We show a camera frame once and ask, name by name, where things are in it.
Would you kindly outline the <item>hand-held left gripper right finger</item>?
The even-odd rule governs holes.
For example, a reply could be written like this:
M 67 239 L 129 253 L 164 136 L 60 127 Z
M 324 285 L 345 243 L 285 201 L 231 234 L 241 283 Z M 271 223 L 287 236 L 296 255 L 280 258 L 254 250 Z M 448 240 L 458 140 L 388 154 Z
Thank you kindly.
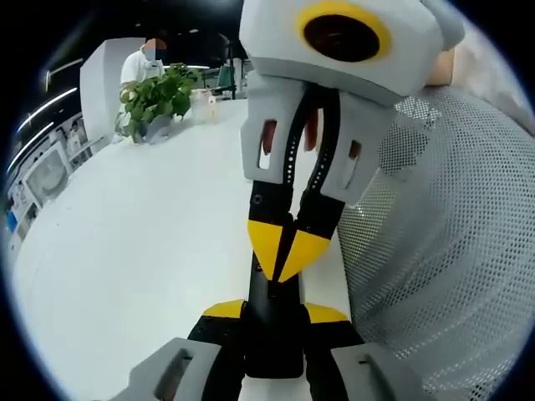
M 313 400 L 423 400 L 420 376 L 378 343 L 365 343 L 340 311 L 306 303 L 303 346 Z

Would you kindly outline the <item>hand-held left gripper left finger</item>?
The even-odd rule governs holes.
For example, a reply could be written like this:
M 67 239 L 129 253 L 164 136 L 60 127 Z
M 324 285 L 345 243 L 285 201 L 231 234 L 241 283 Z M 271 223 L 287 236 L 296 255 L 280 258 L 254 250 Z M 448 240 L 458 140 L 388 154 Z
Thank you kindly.
M 113 400 L 237 400 L 245 376 L 243 299 L 202 313 L 187 338 L 173 338 L 131 371 Z

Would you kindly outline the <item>person's right hand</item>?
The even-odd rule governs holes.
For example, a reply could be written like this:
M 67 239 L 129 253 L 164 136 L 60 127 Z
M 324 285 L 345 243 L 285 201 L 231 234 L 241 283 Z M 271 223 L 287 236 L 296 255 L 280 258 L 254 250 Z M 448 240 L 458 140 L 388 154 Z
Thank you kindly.
M 441 52 L 426 81 L 427 86 L 447 86 L 452 81 L 455 49 Z

